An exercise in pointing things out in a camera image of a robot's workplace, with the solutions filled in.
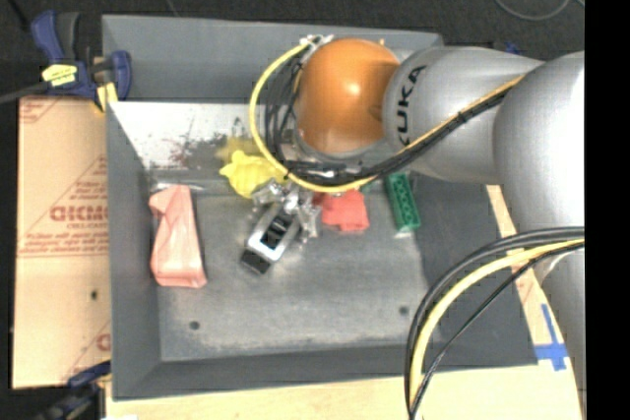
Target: blue clamp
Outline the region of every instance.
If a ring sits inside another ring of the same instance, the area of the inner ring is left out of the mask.
[[[63,84],[48,83],[48,94],[73,94],[83,96],[99,103],[97,89],[100,86],[93,79],[98,71],[112,71],[113,82],[118,98],[124,99],[131,87],[131,58],[126,51],[114,51],[104,62],[88,67],[86,62],[78,60],[74,52],[75,25],[79,13],[44,11],[31,23],[31,34],[36,46],[46,55],[50,66],[55,64],[72,65],[74,76]]]

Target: black cable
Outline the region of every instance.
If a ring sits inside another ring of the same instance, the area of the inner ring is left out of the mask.
[[[37,83],[36,85],[31,85],[21,90],[10,91],[8,93],[0,95],[0,105],[3,103],[8,103],[10,101],[15,101],[23,96],[27,96],[29,94],[37,94],[45,92],[48,89],[48,83]]]
[[[575,252],[577,250],[583,249],[584,244],[572,244],[563,247],[562,249],[549,251],[545,254],[542,254],[540,257],[530,260],[526,265],[520,267],[516,272],[512,273],[506,280],[504,280],[479,306],[479,308],[466,320],[466,322],[460,327],[460,329],[445,343],[442,350],[434,357],[431,362],[429,368],[422,378],[422,383],[420,384],[418,391],[415,395],[413,403],[409,408],[409,420],[413,420],[417,415],[417,411],[420,407],[420,403],[426,393],[428,385],[431,381],[431,378],[435,374],[440,362],[446,355],[447,351],[453,345],[453,343],[466,331],[466,329],[477,320],[480,315],[485,312],[485,310],[492,304],[492,302],[514,281],[520,278],[526,271],[531,269],[537,263],[544,259],[548,259],[553,256],[559,256],[563,254],[567,254],[570,252]]]
[[[18,20],[20,21],[20,28],[22,29],[22,31],[28,32],[29,19],[27,18],[27,15],[24,14],[24,11],[22,11],[22,8],[18,4],[18,2],[16,0],[7,0],[7,2],[9,2],[11,9],[13,9],[13,12],[18,17]]]
[[[438,297],[444,292],[444,290],[458,277],[462,276],[466,269],[469,269],[472,265],[481,263],[488,260],[494,260],[498,257],[505,255],[508,251],[523,248],[523,247],[537,247],[545,245],[554,241],[567,241],[576,238],[582,238],[584,236],[583,226],[569,226],[551,229],[541,229],[519,233],[506,238],[502,238],[491,244],[485,245],[473,253],[466,256],[459,263],[451,267],[446,271],[440,279],[438,279],[426,293],[422,302],[420,303],[417,311],[415,312],[407,343],[407,352],[405,359],[405,397],[407,406],[410,407],[410,364],[413,348],[417,340],[419,333],[419,327],[426,317],[429,308],[432,307]]]

